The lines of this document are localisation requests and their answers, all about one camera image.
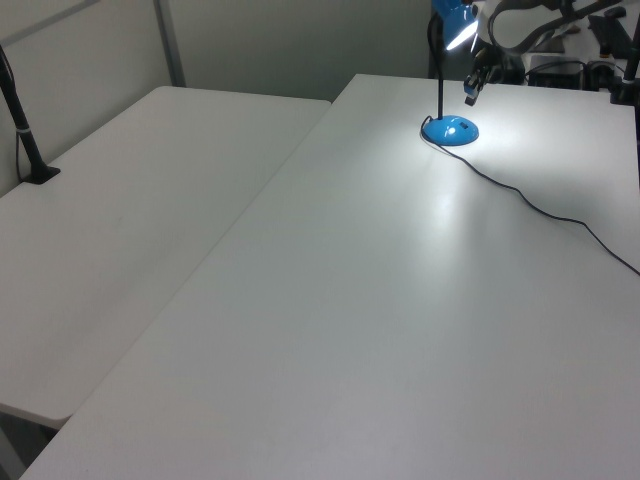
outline black stand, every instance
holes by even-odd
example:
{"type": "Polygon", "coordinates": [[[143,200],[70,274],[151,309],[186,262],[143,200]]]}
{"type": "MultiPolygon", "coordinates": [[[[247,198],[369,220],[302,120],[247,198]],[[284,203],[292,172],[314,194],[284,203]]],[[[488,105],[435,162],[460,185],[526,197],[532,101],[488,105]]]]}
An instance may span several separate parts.
{"type": "Polygon", "coordinates": [[[29,122],[24,114],[18,93],[16,92],[16,85],[13,79],[11,68],[7,57],[0,46],[0,88],[2,88],[2,94],[7,102],[13,122],[16,125],[16,132],[22,140],[24,149],[29,157],[31,163],[31,175],[24,179],[27,183],[34,183],[36,185],[42,185],[50,178],[60,173],[59,168],[49,167],[44,163],[40,156],[40,151],[36,145],[36,140],[33,138],[29,122]]]}
{"type": "Polygon", "coordinates": [[[636,80],[638,63],[640,63],[640,16],[638,16],[636,31],[633,34],[631,54],[629,55],[629,60],[627,60],[624,76],[622,79],[614,79],[611,103],[616,105],[638,105],[638,91],[640,90],[640,82],[636,80]]]}

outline desk lamp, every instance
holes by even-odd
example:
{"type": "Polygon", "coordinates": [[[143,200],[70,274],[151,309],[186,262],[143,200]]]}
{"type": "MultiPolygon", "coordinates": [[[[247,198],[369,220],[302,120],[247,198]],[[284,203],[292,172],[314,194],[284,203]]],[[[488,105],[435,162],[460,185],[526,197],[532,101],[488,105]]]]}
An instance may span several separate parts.
{"type": "Polygon", "coordinates": [[[436,13],[431,17],[427,32],[429,49],[438,72],[438,117],[431,119],[422,127],[422,135],[426,140],[448,147],[465,145],[478,138],[478,127],[471,121],[457,115],[442,115],[442,97],[444,78],[433,47],[433,27],[444,25],[443,40],[447,51],[460,46],[465,40],[475,35],[478,21],[475,19],[470,5],[460,0],[433,0],[436,13]]]}
{"type": "Polygon", "coordinates": [[[16,92],[16,83],[13,78],[13,72],[11,66],[7,60],[2,46],[0,46],[0,88],[2,88],[2,94],[7,102],[13,122],[16,125],[16,134],[22,140],[24,150],[29,157],[29,163],[31,163],[31,175],[24,179],[27,183],[35,183],[36,185],[42,185],[50,178],[60,173],[59,168],[49,167],[44,163],[36,145],[36,140],[33,138],[31,127],[27,122],[27,117],[24,114],[18,93],[16,92]]]}

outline gray floor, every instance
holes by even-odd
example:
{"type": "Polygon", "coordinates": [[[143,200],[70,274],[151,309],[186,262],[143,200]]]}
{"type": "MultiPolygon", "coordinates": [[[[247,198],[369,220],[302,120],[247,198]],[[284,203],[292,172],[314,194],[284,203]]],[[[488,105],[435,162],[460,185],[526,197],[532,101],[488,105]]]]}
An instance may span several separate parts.
{"type": "Polygon", "coordinates": [[[0,413],[0,480],[17,480],[56,431],[0,413]]]}

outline blue desk lamp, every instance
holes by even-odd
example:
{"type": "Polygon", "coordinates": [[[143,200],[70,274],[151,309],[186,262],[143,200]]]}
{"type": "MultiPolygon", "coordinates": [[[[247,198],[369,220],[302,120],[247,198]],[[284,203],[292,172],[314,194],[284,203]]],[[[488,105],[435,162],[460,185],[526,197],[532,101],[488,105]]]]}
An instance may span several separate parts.
{"type": "Polygon", "coordinates": [[[444,24],[443,40],[447,51],[460,46],[465,40],[475,35],[478,21],[473,15],[471,5],[464,5],[461,0],[433,0],[436,13],[431,17],[427,32],[429,49],[438,72],[438,117],[430,119],[422,127],[425,140],[447,147],[465,145],[478,138],[478,127],[466,118],[457,115],[442,115],[442,97],[444,78],[433,47],[433,27],[444,24]]]}

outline metal frame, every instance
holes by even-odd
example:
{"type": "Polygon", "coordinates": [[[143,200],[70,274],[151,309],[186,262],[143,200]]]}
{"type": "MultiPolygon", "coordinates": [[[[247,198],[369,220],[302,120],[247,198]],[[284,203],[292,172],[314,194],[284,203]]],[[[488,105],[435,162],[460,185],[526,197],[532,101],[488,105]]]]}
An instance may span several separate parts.
{"type": "Polygon", "coordinates": [[[173,18],[171,17],[169,1],[153,0],[153,6],[156,10],[158,28],[160,29],[160,38],[162,39],[164,56],[167,60],[167,67],[169,68],[171,84],[174,87],[186,87],[187,82],[184,77],[184,70],[182,69],[182,61],[180,60],[180,52],[178,50],[178,40],[173,26],[173,18]]]}

